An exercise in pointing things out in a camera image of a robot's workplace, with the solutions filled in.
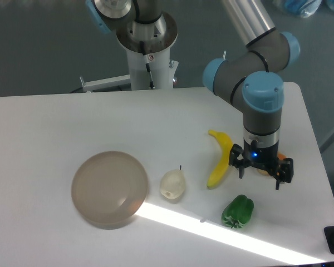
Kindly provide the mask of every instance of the translucent plastic lid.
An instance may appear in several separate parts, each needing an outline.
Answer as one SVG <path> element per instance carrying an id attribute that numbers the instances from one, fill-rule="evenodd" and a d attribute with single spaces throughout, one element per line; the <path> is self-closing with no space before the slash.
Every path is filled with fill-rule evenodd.
<path id="1" fill-rule="evenodd" d="M 129 154 L 97 154 L 77 170 L 72 183 L 76 209 L 90 223 L 119 228 L 139 209 L 148 192 L 146 171 Z"/>

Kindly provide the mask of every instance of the blue joint cover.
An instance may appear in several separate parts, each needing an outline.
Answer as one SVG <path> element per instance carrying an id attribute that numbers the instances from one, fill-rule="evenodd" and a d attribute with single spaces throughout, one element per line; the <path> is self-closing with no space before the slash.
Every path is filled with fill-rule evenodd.
<path id="1" fill-rule="evenodd" d="M 218 68 L 225 60 L 216 58 L 208 63 L 203 72 L 203 84 L 206 88 L 214 93 L 214 78 L 217 74 Z"/>
<path id="2" fill-rule="evenodd" d="M 243 98 L 256 111 L 273 113 L 284 103 L 283 81 L 273 72 L 257 71 L 246 77 Z"/>
<path id="3" fill-rule="evenodd" d="M 299 58 L 299 54 L 301 53 L 301 47 L 299 46 L 297 38 L 293 36 L 290 32 L 281 32 L 281 34 L 285 36 L 289 45 L 289 60 L 286 66 L 288 67 Z"/>
<path id="4" fill-rule="evenodd" d="M 92 18 L 94 24 L 98 27 L 98 29 L 103 34 L 108 34 L 111 32 L 111 30 L 107 27 L 107 25 L 104 23 L 104 21 L 101 19 L 100 15 L 98 14 L 98 11 L 95 9 L 95 6 L 93 5 L 91 0 L 86 0 L 85 5 L 88 8 L 90 17 Z"/>

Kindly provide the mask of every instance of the white table surface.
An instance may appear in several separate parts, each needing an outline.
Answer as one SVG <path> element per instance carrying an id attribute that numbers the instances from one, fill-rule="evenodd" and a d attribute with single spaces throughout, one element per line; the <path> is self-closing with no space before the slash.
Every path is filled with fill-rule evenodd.
<path id="1" fill-rule="evenodd" d="M 271 266 L 334 261 L 323 233 L 334 200 L 302 94 L 285 83 L 280 152 L 294 159 L 292 183 L 230 169 L 208 190 L 221 151 L 209 129 L 242 145 L 242 114 L 206 88 L 0 98 L 0 266 Z M 149 194 L 134 221 L 98 229 L 71 200 L 79 166 L 103 151 L 136 157 Z M 179 165 L 178 204 L 159 193 Z M 245 194 L 255 208 L 239 230 L 223 209 Z"/>

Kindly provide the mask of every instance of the yellow banana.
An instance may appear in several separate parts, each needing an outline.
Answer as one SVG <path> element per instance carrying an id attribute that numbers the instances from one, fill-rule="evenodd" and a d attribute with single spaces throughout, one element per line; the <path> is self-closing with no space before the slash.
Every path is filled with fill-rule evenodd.
<path id="1" fill-rule="evenodd" d="M 207 182 L 207 188 L 212 189 L 217 185 L 219 185 L 225 172 L 229 167 L 229 155 L 230 155 L 230 150 L 232 149 L 233 146 L 233 141 L 224 132 L 216 132 L 213 130 L 209 130 L 208 134 L 214 136 L 215 139 L 217 139 L 217 142 L 219 143 L 220 148 L 222 149 L 222 158 L 220 159 L 219 163 L 210 174 Z"/>

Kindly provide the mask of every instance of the green bell pepper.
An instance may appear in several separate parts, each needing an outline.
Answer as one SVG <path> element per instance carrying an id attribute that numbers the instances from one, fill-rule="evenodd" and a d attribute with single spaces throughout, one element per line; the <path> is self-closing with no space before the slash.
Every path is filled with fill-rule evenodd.
<path id="1" fill-rule="evenodd" d="M 238 195 L 223 211 L 222 222 L 231 228 L 242 228 L 251 219 L 254 202 L 245 195 Z"/>

